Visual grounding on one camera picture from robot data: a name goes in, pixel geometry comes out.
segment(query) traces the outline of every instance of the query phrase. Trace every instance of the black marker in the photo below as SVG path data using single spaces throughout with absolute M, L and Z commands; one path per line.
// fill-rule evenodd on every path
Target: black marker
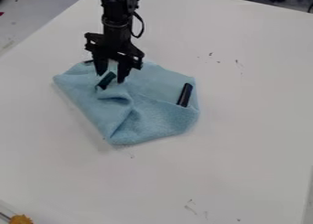
M 182 107 L 187 107 L 189 103 L 189 99 L 192 93 L 193 86 L 189 83 L 185 83 L 182 92 L 180 93 L 177 105 Z

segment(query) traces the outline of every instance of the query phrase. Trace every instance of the blue towel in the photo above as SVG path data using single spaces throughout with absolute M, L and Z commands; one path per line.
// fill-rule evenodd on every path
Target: blue towel
M 107 72 L 116 70 L 117 63 L 110 62 Z M 79 63 L 54 81 L 109 144 L 138 144 L 184 133 L 198 119 L 191 77 L 145 62 L 141 70 L 132 69 L 124 83 L 117 84 L 115 79 L 106 90 L 96 87 L 102 78 L 93 64 Z M 185 83 L 194 87 L 187 108 L 176 105 Z

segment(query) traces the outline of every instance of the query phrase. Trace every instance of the dark spot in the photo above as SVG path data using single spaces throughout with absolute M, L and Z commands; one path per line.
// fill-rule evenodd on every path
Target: dark spot
M 191 207 L 189 207 L 189 206 L 184 206 L 184 208 L 185 208 L 186 210 L 192 212 L 194 215 L 198 215 L 197 212 L 196 212 L 194 209 L 192 209 Z

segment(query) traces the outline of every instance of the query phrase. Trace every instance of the microfiber cloth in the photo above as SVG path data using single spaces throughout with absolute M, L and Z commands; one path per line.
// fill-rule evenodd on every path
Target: microfiber cloth
M 110 61 L 109 71 L 117 71 Z M 93 64 L 79 63 L 54 82 L 83 111 L 109 144 L 138 144 L 186 132 L 198 119 L 195 80 L 145 61 L 125 81 L 103 90 Z M 176 105 L 185 83 L 194 88 L 187 108 Z

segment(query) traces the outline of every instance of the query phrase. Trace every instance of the white surface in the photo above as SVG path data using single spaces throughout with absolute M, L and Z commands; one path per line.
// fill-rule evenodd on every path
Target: white surface
M 0 56 L 78 0 L 3 0 L 0 2 Z
M 87 58 L 83 34 L 101 31 L 101 12 L 81 0 L 2 57 L 0 198 L 37 224 L 300 223 L 313 155 L 312 15 L 142 0 L 136 44 L 196 78 L 201 116 L 184 135 L 114 150 L 51 85 Z

